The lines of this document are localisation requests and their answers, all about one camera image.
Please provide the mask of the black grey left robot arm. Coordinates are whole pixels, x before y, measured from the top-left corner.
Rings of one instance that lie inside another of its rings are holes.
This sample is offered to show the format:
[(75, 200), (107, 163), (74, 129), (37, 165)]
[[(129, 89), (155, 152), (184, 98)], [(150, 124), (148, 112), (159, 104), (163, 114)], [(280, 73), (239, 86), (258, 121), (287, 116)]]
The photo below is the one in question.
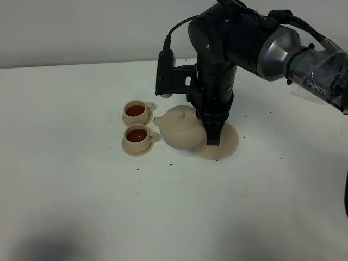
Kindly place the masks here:
[(347, 53), (290, 10), (262, 15), (241, 1), (218, 1), (190, 19), (188, 33), (200, 120), (227, 120), (237, 67), (270, 82), (284, 78), (347, 113)]

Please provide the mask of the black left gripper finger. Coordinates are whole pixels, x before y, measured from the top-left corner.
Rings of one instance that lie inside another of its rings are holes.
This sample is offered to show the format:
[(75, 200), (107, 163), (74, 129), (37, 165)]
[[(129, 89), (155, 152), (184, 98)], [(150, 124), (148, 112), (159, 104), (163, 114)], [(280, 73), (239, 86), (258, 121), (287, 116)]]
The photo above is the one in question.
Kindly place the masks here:
[(202, 113), (202, 123), (206, 131), (208, 146), (219, 146), (226, 113)]

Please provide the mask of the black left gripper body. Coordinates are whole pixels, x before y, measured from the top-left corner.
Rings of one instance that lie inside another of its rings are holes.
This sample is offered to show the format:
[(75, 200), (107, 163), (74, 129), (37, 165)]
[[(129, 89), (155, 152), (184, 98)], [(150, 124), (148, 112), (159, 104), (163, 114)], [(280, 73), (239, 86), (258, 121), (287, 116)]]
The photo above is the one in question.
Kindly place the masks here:
[(225, 120), (237, 67), (260, 75), (259, 56), (272, 34), (272, 19), (241, 1), (218, 1), (189, 23), (188, 33), (197, 52), (194, 84), (200, 90), (190, 102), (199, 119)]

